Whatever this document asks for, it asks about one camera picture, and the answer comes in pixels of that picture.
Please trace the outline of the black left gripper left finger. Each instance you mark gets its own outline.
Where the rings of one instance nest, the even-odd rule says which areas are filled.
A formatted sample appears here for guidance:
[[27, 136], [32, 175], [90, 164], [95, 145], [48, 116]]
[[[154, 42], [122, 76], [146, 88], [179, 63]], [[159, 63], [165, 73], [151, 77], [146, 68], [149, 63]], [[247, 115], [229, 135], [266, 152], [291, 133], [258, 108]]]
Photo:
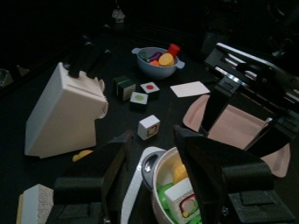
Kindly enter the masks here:
[[110, 189], [129, 158], [133, 141], [134, 132], [129, 130], [56, 178], [54, 206], [46, 224], [111, 224]]

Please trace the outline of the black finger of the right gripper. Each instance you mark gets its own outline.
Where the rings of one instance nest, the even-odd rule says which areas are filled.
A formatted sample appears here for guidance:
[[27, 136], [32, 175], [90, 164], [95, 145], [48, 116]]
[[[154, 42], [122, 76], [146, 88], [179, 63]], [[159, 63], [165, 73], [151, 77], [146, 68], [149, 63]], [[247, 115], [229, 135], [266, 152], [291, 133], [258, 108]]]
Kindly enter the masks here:
[[282, 115], [258, 132], [246, 151], [259, 158], [279, 151], [299, 137], [299, 115]]
[[211, 91], [210, 99], [207, 100], [203, 118], [199, 127], [199, 133], [207, 136], [215, 122], [230, 104], [230, 100], [239, 89], [239, 84], [225, 77]]

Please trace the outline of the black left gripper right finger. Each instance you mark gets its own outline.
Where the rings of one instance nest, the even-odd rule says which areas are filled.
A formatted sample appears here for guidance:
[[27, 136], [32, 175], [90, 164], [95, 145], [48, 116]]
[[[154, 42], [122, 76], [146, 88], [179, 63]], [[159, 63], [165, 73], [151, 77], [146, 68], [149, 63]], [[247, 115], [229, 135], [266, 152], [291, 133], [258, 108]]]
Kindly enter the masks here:
[[181, 126], [174, 127], [173, 134], [203, 224], [295, 223], [259, 157]]

